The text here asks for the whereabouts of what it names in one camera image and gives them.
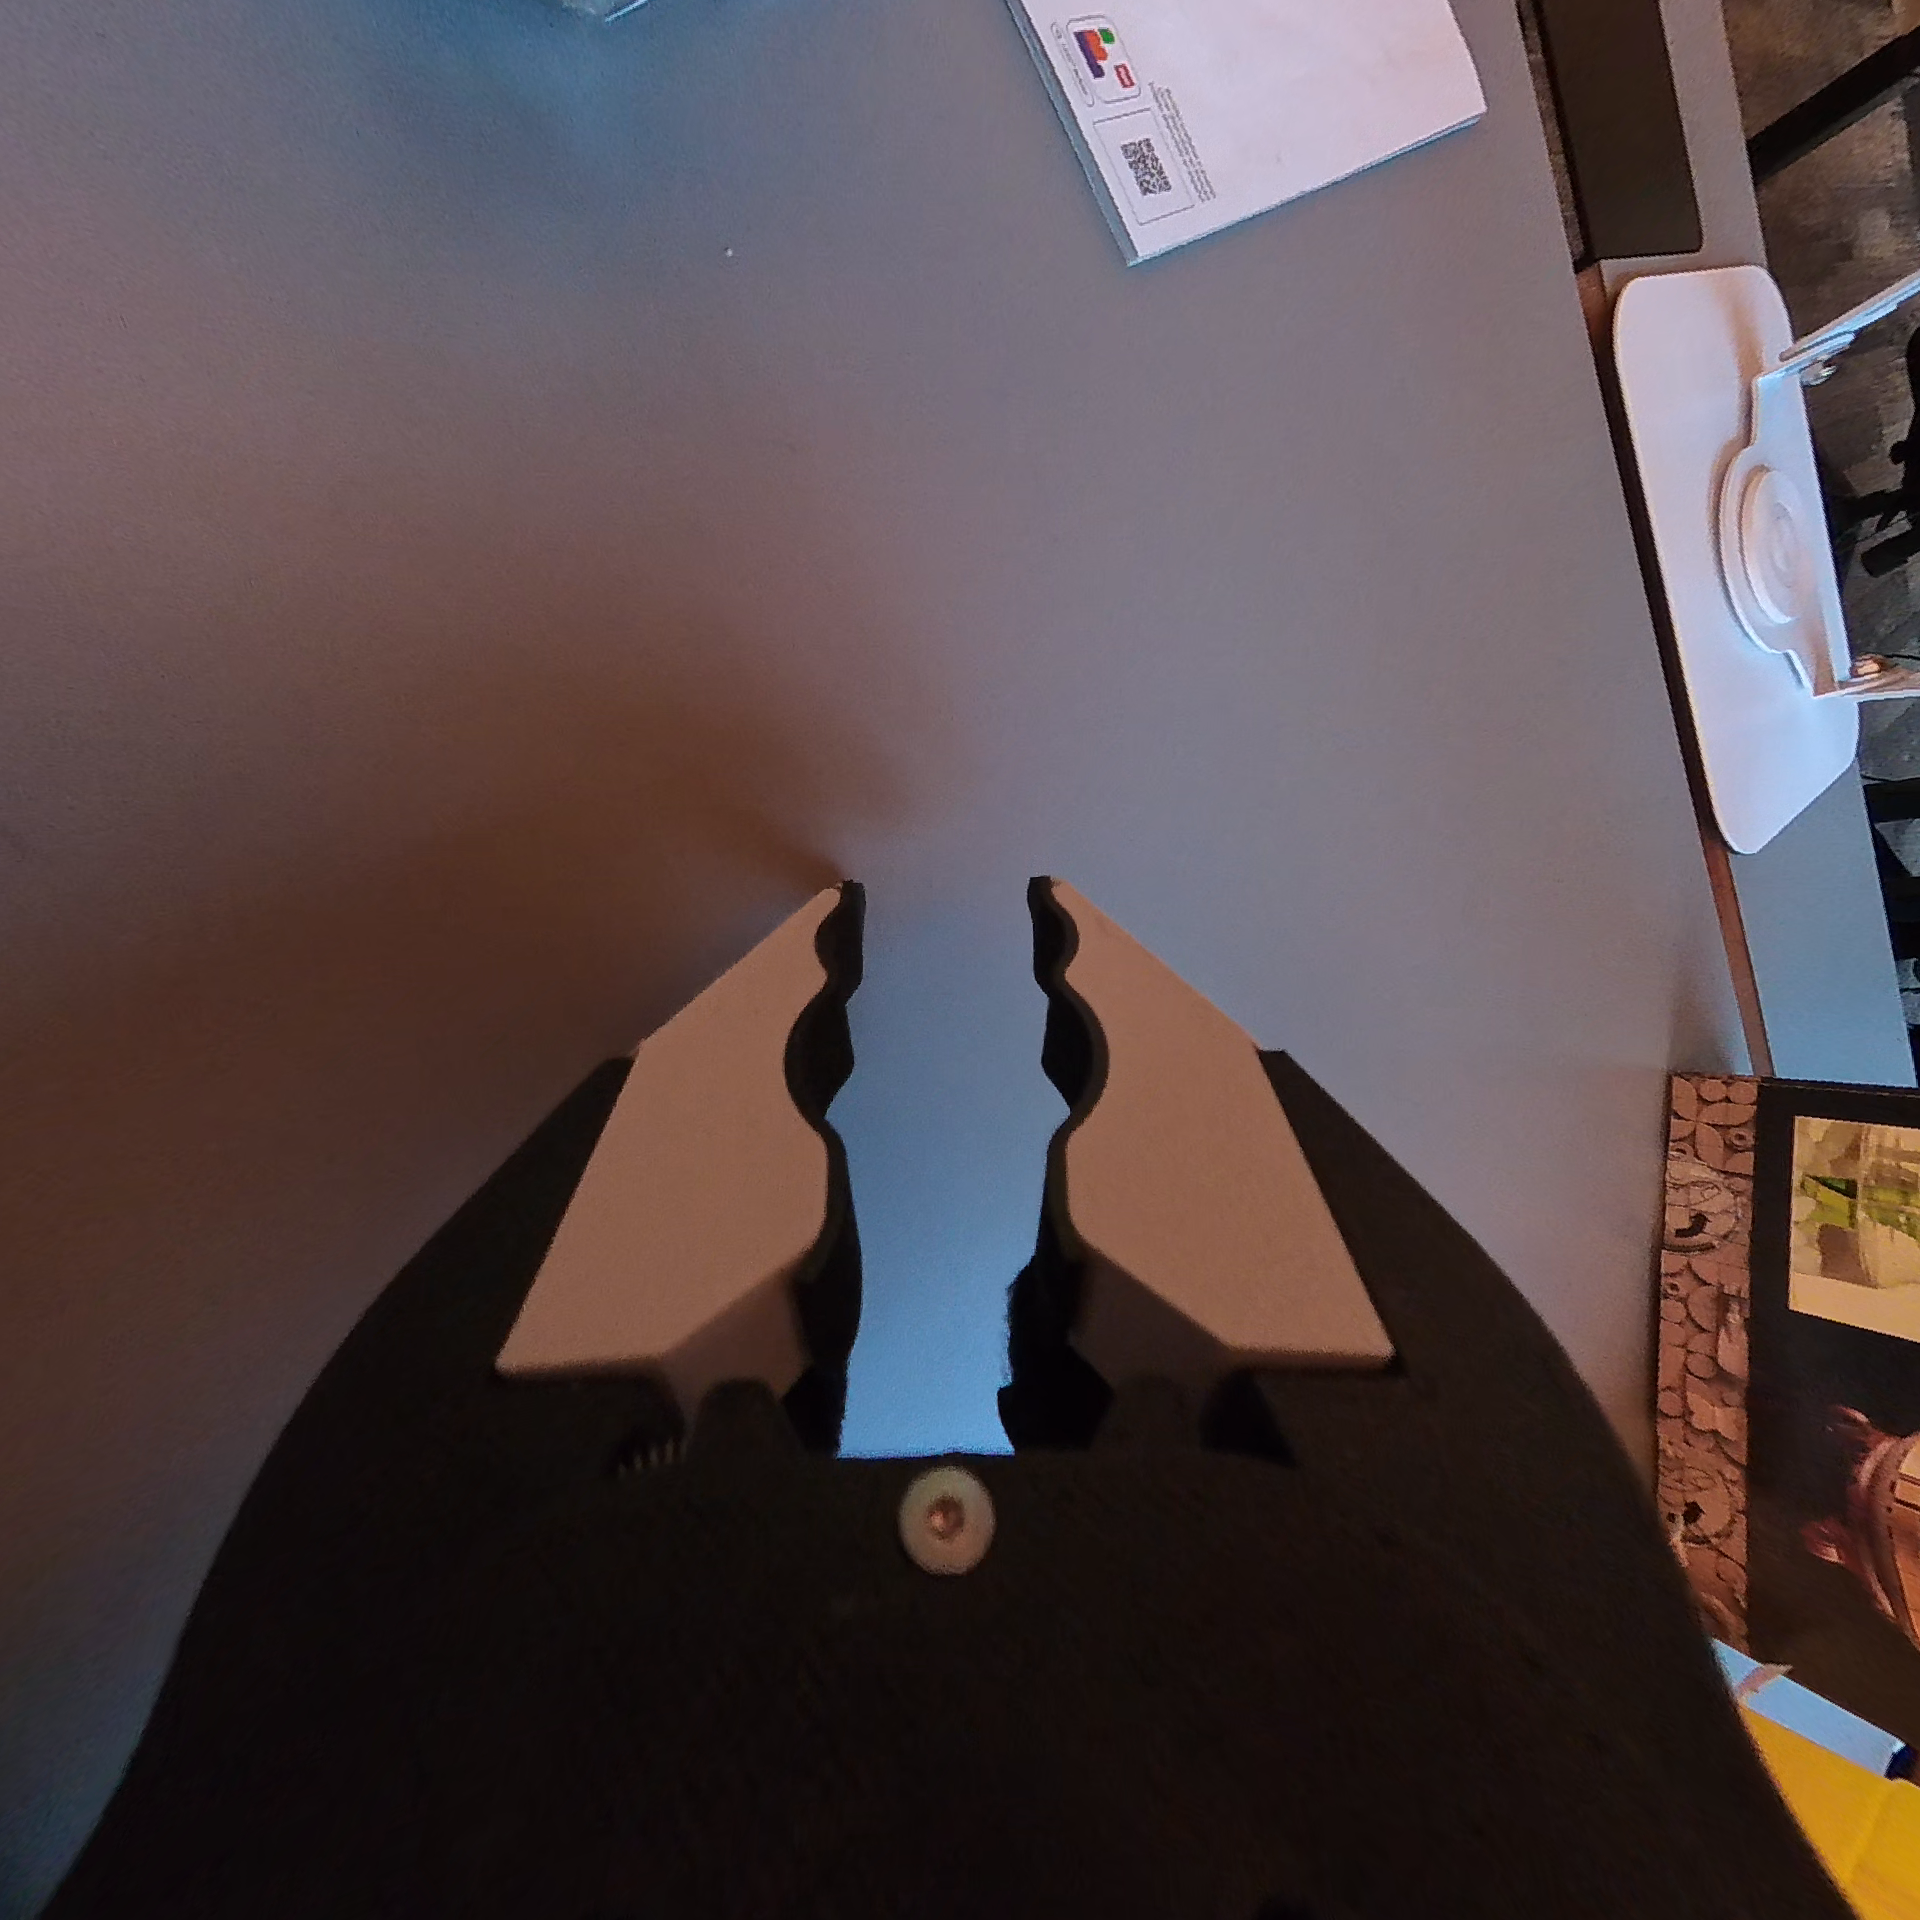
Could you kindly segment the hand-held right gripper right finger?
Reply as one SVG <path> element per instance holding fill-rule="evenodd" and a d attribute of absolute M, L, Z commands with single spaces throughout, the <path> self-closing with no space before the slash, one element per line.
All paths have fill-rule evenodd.
<path fill-rule="evenodd" d="M 1012 1449 L 1091 1447 L 1138 1384 L 1207 1420 L 1248 1376 L 1391 1369 L 1255 1038 L 1068 880 L 1033 878 L 1026 910 L 1065 1115 L 1008 1298 Z"/>

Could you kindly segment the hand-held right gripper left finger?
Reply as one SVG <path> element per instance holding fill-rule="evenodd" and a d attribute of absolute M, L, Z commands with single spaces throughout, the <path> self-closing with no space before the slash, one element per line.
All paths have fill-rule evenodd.
<path fill-rule="evenodd" d="M 639 1378 L 683 1425 L 757 1384 L 842 1449 L 861 1263 L 829 1110 L 864 926 L 864 888 L 825 888 L 635 1048 L 500 1376 Z"/>

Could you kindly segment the grey desk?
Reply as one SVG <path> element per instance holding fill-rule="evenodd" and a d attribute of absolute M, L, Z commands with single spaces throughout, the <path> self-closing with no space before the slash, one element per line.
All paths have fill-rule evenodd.
<path fill-rule="evenodd" d="M 5 1915 L 1848 1915 L 1649 1498 L 1740 1010 L 1516 6 L 1121 260 L 1007 6 L 5 8 Z M 1397 1360 L 1017 1452 L 1026 884 Z M 837 1455 L 496 1356 L 866 891 Z"/>

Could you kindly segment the black toy set box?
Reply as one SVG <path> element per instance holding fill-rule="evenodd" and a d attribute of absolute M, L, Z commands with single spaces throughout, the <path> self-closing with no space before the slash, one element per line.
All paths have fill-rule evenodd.
<path fill-rule="evenodd" d="M 1697 1601 L 1765 1663 L 1915 1678 L 1915 1091 L 1676 1073 L 1656 1489 Z"/>

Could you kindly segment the yellow plastic bin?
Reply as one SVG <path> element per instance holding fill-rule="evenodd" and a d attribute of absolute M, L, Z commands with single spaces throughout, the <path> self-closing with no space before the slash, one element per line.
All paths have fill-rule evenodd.
<path fill-rule="evenodd" d="M 1740 1711 L 1831 1879 L 1860 1919 L 1917 1919 L 1917 1788 Z"/>

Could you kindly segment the white folding stand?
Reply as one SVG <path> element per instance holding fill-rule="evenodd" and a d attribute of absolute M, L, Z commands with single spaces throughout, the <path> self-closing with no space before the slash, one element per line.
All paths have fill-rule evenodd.
<path fill-rule="evenodd" d="M 1760 267 L 1641 274 L 1613 352 L 1639 492 L 1713 817 L 1765 850 L 1858 747 L 1863 705 L 1915 698 L 1915 665 L 1850 641 L 1807 385 L 1915 299 L 1895 282 L 1795 342 Z"/>

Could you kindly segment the toy instruction booklet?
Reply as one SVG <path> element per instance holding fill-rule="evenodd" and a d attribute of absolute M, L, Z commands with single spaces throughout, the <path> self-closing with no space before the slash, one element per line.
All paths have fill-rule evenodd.
<path fill-rule="evenodd" d="M 1128 264 L 1481 122 L 1449 3 L 1012 3 Z"/>

